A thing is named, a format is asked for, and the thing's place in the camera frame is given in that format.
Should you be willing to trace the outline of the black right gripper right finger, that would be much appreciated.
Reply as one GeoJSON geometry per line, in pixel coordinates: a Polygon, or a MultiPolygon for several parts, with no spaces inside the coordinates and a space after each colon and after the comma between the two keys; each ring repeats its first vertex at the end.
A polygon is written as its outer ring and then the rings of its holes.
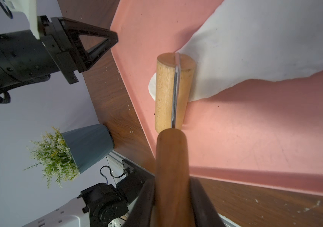
{"type": "Polygon", "coordinates": [[[190,193],[196,227],[225,227],[202,184],[190,179],[190,193]]]}

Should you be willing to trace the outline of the white dough lump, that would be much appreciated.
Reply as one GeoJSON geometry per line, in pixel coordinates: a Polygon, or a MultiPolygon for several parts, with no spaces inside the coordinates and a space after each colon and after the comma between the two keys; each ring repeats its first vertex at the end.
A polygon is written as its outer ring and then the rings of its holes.
{"type": "Polygon", "coordinates": [[[197,64],[190,101],[310,77],[323,71],[323,1],[223,1],[179,52],[197,64]]]}

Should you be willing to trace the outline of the wooden rolling pin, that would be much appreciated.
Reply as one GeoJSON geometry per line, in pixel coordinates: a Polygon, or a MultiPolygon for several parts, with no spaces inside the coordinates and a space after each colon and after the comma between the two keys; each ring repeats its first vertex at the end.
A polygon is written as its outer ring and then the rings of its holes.
{"type": "Polygon", "coordinates": [[[193,227],[186,135],[182,131],[196,62],[180,53],[157,57],[155,208],[159,227],[193,227]]]}

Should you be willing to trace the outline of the pink silicone mat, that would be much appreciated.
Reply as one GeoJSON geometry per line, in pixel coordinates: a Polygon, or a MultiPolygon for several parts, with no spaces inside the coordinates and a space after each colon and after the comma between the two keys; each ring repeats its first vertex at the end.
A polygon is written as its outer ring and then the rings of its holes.
{"type": "MultiPolygon", "coordinates": [[[[112,55],[151,150],[157,57],[179,52],[223,1],[121,1],[112,55]]],[[[323,71],[249,79],[190,101],[183,131],[190,172],[209,179],[323,195],[323,71]]]]}

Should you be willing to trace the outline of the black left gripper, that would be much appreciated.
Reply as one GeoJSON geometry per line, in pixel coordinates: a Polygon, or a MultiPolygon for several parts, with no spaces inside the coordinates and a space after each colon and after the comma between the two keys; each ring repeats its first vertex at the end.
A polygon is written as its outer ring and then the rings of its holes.
{"type": "Polygon", "coordinates": [[[110,42],[101,42],[85,49],[81,42],[75,47],[64,49],[62,45],[52,44],[52,57],[30,30],[0,34],[0,89],[16,85],[55,72],[62,72],[69,84],[78,82],[75,71],[88,71],[118,41],[118,35],[109,29],[93,26],[80,21],[47,16],[37,17],[40,37],[52,36],[71,40],[72,32],[79,36],[102,37],[110,42]]]}

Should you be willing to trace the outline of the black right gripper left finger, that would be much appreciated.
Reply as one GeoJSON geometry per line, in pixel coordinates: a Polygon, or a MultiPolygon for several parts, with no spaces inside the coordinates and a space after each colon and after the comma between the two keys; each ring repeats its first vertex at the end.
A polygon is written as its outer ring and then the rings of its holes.
{"type": "Polygon", "coordinates": [[[139,193],[131,214],[123,227],[150,227],[154,206],[155,179],[148,179],[139,193]]]}

